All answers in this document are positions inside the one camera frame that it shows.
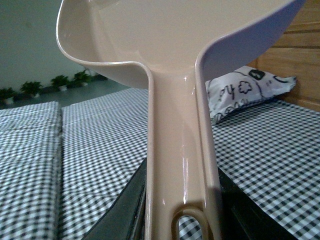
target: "wall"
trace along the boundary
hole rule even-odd
[[[56,20],[61,0],[0,1],[0,88],[19,90],[26,81],[43,86],[57,75],[84,68],[60,52]]]
[[[277,43],[250,65],[296,76],[293,90],[279,98],[320,112],[320,1],[307,0]]]

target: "floor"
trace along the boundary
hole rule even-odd
[[[71,104],[101,97],[106,94],[118,92],[127,88],[127,86],[124,86],[113,80],[101,79],[92,81],[87,86],[69,88],[67,91],[56,91],[52,93],[41,94],[37,98],[18,100],[10,105],[1,103],[0,109],[17,108],[25,105],[40,104],[52,101],[58,101],[61,107],[65,107]]]

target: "potted plant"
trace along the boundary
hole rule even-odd
[[[77,85],[87,86],[91,81],[91,76],[86,73],[86,70],[83,70],[76,73],[73,80]]]
[[[15,95],[17,95],[17,93],[12,89],[12,87],[0,89],[0,100],[7,105],[14,103]]]
[[[69,83],[69,79],[67,76],[64,76],[64,75],[59,75],[51,79],[52,86],[59,88],[60,91],[66,91],[68,83]]]
[[[39,81],[26,81],[20,88],[20,90],[25,93],[31,95],[33,98],[37,98],[40,95],[41,88],[43,86]]]

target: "pillow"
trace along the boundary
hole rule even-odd
[[[249,66],[240,67],[205,83],[211,120],[218,123],[233,110],[290,92],[295,85],[296,77],[281,78]]]

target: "checkered bed sheet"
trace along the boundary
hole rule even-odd
[[[218,166],[299,240],[320,239],[320,112],[272,100],[212,126]]]
[[[62,108],[59,239],[81,239],[147,154],[148,92],[129,89]]]
[[[80,239],[146,157],[147,102],[131,88],[63,108],[61,238]],[[320,113],[275,100],[212,126],[218,166],[300,240],[320,239],[319,123]],[[181,239],[201,231],[190,217],[179,229]]]
[[[0,110],[0,239],[56,239],[61,179],[58,102]]]

